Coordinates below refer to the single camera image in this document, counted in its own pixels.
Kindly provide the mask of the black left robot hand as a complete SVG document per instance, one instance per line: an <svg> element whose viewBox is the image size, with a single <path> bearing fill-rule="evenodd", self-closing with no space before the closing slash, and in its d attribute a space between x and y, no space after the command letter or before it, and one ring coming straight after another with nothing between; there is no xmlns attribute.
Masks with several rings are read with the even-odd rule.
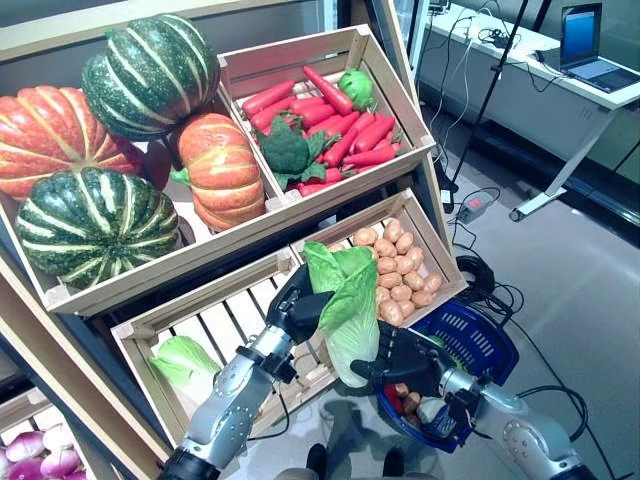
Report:
<svg viewBox="0 0 640 480"><path fill-rule="evenodd" d="M309 267L301 265L271 301L266 325L280 328L291 341L299 345L316 332L324 307L335 291L315 293Z"/></svg>

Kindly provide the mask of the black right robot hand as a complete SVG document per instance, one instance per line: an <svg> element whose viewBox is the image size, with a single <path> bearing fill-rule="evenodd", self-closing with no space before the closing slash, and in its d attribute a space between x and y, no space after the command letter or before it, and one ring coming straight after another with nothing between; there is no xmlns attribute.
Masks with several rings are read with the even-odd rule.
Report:
<svg viewBox="0 0 640 480"><path fill-rule="evenodd" d="M351 370L372 385L405 384L410 392L440 397L444 374L456 367L449 353L408 328L379 322L379 347L373 361L353 360Z"/></svg>

